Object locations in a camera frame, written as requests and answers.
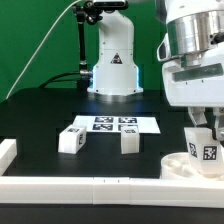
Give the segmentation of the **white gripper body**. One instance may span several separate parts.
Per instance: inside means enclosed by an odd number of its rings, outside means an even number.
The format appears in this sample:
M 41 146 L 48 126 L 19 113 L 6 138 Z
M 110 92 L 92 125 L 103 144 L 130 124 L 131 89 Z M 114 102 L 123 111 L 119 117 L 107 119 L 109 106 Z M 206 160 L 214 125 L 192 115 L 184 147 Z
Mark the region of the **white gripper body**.
M 207 51 L 195 68 L 183 69 L 178 60 L 166 62 L 162 75 L 171 106 L 224 107 L 224 50 Z

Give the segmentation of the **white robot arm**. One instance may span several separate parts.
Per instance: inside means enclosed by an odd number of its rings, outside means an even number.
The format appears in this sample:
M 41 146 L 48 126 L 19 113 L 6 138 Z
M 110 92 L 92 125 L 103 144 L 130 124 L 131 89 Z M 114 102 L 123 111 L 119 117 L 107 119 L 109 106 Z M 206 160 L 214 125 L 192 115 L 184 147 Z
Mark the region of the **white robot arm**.
M 139 70 L 133 61 L 134 26 L 120 11 L 137 0 L 93 0 L 101 11 L 99 59 L 88 90 L 101 96 L 140 93 Z M 186 107 L 196 127 L 207 124 L 204 111 L 215 116 L 213 138 L 224 141 L 224 0 L 154 0 L 156 15 L 166 26 L 157 48 L 163 63 L 166 97 Z

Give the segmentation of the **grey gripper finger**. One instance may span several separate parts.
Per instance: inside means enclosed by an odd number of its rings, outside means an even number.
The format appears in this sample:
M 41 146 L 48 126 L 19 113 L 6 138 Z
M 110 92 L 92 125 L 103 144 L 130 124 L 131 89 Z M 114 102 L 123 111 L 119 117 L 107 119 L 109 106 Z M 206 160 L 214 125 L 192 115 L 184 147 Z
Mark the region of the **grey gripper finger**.
M 207 123 L 204 107 L 189 107 L 188 114 L 195 126 L 201 126 Z
M 224 107 L 215 107 L 213 115 L 215 117 L 212 129 L 213 138 L 215 140 L 224 140 Z

